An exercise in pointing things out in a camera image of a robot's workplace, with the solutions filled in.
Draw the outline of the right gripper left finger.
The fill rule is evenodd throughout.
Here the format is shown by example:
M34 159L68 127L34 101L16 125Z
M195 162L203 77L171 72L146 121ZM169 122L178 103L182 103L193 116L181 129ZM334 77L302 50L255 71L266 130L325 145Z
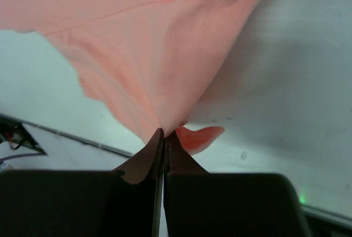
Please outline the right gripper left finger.
M113 236L159 236L163 184L164 133L114 170L111 191Z

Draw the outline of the pink t-shirt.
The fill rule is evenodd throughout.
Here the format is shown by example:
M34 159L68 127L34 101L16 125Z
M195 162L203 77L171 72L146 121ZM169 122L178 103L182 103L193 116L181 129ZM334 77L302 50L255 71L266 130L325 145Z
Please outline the pink t-shirt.
M38 32L85 95L143 142L176 132L198 153L220 126L185 127L259 0L1 0L1 28Z

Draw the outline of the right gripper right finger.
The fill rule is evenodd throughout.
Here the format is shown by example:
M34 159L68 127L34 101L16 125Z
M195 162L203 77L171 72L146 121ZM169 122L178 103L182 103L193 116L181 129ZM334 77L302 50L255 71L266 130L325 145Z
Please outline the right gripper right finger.
M165 139L164 152L165 174L208 174L208 172L184 150L176 131L173 131Z

